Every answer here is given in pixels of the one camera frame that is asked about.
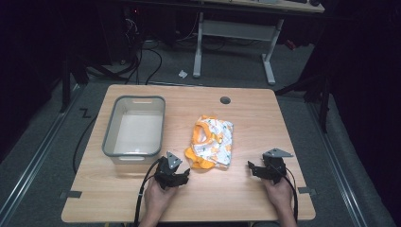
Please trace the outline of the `person's right hand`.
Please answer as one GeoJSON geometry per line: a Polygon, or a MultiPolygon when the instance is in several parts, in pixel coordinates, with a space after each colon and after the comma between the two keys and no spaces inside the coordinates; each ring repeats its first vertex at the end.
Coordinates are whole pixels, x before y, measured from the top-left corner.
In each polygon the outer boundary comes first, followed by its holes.
{"type": "Polygon", "coordinates": [[[292,190],[284,178],[281,178],[278,183],[262,179],[262,183],[265,185],[270,202],[278,213],[292,212],[292,190]]]}

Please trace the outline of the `grey tape piece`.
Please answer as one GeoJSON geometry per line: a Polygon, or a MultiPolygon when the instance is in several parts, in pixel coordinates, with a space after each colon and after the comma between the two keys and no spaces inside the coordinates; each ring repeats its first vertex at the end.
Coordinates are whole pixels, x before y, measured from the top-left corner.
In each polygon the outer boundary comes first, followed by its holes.
{"type": "Polygon", "coordinates": [[[298,187],[298,192],[300,194],[309,194],[310,196],[316,195],[316,190],[310,187],[298,187]]]}
{"type": "Polygon", "coordinates": [[[59,195],[60,199],[75,198],[79,199],[81,197],[81,191],[62,191],[59,195]]]}

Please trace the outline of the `white-framed wooden desk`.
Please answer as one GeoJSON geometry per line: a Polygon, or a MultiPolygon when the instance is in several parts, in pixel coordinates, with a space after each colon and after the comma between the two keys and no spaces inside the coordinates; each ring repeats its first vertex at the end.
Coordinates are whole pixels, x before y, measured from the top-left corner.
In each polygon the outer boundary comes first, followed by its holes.
{"type": "MultiPolygon", "coordinates": [[[[241,6],[251,9],[271,9],[273,12],[289,13],[324,13],[325,8],[319,0],[200,0],[203,7],[207,5],[221,4],[222,6],[241,6]]],[[[202,39],[204,36],[234,38],[268,42],[270,46],[267,52],[261,55],[266,78],[269,85],[275,84],[270,58],[276,46],[285,19],[280,16],[272,25],[261,23],[250,24],[241,22],[229,22],[223,19],[205,19],[203,13],[199,13],[197,48],[193,66],[193,77],[201,76],[202,39]]]]}

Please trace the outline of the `black metal stand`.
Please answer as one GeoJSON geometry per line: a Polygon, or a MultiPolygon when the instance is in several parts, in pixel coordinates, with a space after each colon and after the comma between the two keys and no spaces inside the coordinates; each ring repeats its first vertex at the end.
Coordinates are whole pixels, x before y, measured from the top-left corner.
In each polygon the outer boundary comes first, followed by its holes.
{"type": "Polygon", "coordinates": [[[86,61],[82,56],[68,53],[62,62],[62,96],[61,96],[61,112],[65,113],[71,102],[71,78],[79,85],[86,85],[89,77],[86,72],[86,61]]]}
{"type": "Polygon", "coordinates": [[[319,126],[323,132],[327,132],[326,118],[329,111],[328,102],[330,94],[330,77],[325,75],[318,75],[307,79],[301,79],[287,87],[279,89],[274,93],[277,96],[282,96],[290,91],[305,91],[304,101],[319,102],[320,111],[318,114],[319,126]]]}

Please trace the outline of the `orange and white baby garment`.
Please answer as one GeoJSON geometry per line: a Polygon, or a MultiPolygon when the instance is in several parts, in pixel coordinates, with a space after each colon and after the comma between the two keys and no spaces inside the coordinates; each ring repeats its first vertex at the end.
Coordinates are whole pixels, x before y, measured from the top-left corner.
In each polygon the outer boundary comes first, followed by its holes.
{"type": "Polygon", "coordinates": [[[184,155],[192,168],[228,168],[232,160],[234,125],[215,116],[202,115],[193,128],[184,155]]]}

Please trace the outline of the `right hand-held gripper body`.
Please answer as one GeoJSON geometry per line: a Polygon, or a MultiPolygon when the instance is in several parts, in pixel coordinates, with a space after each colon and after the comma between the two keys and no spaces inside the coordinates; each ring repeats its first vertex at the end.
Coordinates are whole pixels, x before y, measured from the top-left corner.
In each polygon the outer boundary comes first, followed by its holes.
{"type": "Polygon", "coordinates": [[[292,157],[292,154],[279,148],[273,148],[265,151],[262,154],[264,167],[260,170],[265,170],[268,173],[266,180],[273,180],[278,183],[281,178],[287,175],[287,167],[284,162],[285,158],[292,157]]]}

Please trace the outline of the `metal floor rail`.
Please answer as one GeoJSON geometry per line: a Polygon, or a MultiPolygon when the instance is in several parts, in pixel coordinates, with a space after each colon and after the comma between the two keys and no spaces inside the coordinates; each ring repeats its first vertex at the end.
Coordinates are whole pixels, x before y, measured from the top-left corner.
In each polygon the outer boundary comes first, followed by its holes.
{"type": "Polygon", "coordinates": [[[62,106],[61,87],[28,121],[9,155],[0,164],[0,226],[10,219],[35,179],[71,106],[85,86],[74,85],[71,100],[62,106]]]}
{"type": "Polygon", "coordinates": [[[330,141],[328,134],[323,131],[320,125],[317,107],[314,104],[306,104],[306,108],[313,118],[314,125],[323,141],[328,164],[332,170],[333,177],[335,178],[348,214],[354,223],[354,227],[367,227],[366,219],[359,207],[354,190],[352,189],[346,178],[346,175],[344,174],[344,171],[340,165],[340,161],[334,151],[334,147],[330,141]]]}

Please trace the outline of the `white bin with grey rim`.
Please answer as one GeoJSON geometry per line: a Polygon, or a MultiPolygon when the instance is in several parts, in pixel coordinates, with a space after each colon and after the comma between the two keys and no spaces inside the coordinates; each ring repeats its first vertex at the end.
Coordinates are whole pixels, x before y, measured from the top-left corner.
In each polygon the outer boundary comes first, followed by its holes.
{"type": "Polygon", "coordinates": [[[162,149],[166,101],[120,96],[112,108],[102,151],[116,165],[150,164],[162,149]]]}

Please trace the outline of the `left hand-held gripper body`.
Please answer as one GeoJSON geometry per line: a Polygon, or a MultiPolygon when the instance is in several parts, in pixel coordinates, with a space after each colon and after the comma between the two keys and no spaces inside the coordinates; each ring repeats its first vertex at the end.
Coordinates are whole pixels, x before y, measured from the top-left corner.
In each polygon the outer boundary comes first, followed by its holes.
{"type": "Polygon", "coordinates": [[[182,162],[179,157],[170,151],[166,153],[166,156],[159,159],[154,178],[163,189],[176,187],[176,181],[180,178],[185,178],[176,173],[182,162]]]}

